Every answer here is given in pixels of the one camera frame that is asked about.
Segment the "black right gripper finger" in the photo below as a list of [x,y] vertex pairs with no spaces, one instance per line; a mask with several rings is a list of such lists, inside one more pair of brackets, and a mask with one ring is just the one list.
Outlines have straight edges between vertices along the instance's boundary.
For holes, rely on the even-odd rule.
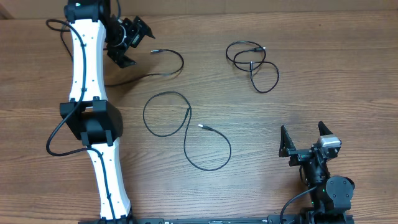
[[327,128],[323,121],[318,122],[318,130],[321,136],[332,135],[333,133]]
[[295,151],[295,146],[284,125],[280,127],[280,136],[279,157],[288,157],[292,151]]

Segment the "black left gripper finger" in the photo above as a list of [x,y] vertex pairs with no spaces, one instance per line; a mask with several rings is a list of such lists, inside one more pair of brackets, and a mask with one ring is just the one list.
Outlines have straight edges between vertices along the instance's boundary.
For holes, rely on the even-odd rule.
[[136,64],[134,60],[125,56],[124,52],[121,51],[108,49],[107,55],[120,68],[126,68]]
[[134,18],[134,23],[137,27],[137,31],[140,34],[147,35],[148,37],[155,39],[152,29],[139,16]]

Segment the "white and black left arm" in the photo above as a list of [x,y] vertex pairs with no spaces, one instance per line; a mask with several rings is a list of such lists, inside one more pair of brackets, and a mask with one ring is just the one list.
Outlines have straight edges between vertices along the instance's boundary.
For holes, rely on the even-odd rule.
[[111,15],[109,1],[69,1],[64,13],[73,41],[73,83],[68,102],[60,104],[62,123],[92,161],[101,202],[97,223],[135,223],[119,158],[123,118],[106,95],[103,57],[121,68],[134,65],[126,50],[153,37],[151,28],[140,17]]

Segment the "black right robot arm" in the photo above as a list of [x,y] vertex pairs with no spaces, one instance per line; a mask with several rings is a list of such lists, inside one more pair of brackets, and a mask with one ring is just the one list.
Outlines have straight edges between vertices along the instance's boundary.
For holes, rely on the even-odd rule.
[[[340,175],[332,176],[326,163],[336,157],[342,141],[324,124],[318,123],[320,137],[308,149],[297,149],[285,126],[280,128],[279,156],[289,158],[289,166],[298,166],[300,180],[308,189],[291,198],[282,207],[280,223],[354,223],[353,216],[346,212],[351,209],[355,184]],[[287,207],[308,194],[312,206],[305,207],[293,218],[284,215]]]

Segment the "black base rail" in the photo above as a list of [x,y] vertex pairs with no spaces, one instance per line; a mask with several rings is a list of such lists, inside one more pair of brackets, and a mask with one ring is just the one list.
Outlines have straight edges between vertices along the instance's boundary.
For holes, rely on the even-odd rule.
[[[94,221],[80,221],[79,224],[111,224],[115,223],[113,220],[94,220]],[[262,218],[226,218],[226,219],[175,219],[164,220],[163,218],[122,218],[116,220],[116,223],[130,223],[130,224],[280,224],[280,215],[269,215]],[[283,223],[299,224],[310,223],[309,221],[300,220],[298,215],[284,215]],[[348,215],[344,221],[342,218],[337,220],[319,220],[315,223],[354,223],[353,217]]]

